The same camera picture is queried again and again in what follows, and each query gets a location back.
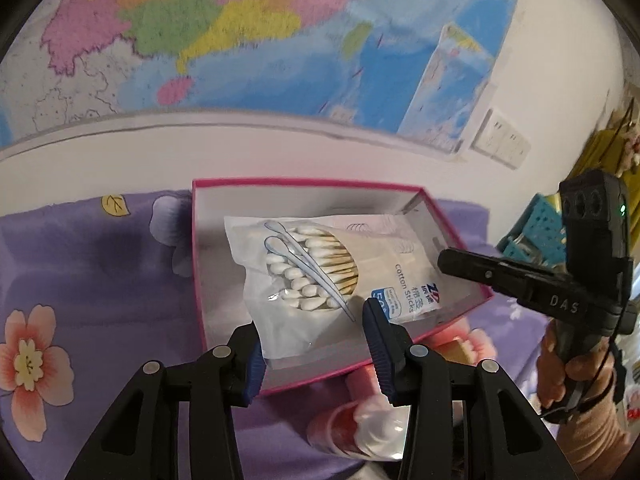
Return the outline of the pink sleeved forearm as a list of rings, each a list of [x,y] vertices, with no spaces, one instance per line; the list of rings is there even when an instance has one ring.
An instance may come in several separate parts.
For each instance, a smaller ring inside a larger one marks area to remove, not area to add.
[[[632,450],[631,436],[617,419],[613,393],[558,431],[556,442],[579,479],[623,479],[620,471]]]

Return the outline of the person's right hand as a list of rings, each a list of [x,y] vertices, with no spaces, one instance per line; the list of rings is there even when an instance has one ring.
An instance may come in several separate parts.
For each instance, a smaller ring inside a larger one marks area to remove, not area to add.
[[[537,369],[537,396],[543,408],[559,403],[566,395],[566,382],[591,386],[585,400],[602,393],[613,375],[613,357],[608,354],[608,338],[602,338],[589,352],[564,363],[555,351],[555,322],[551,321],[540,342]]]

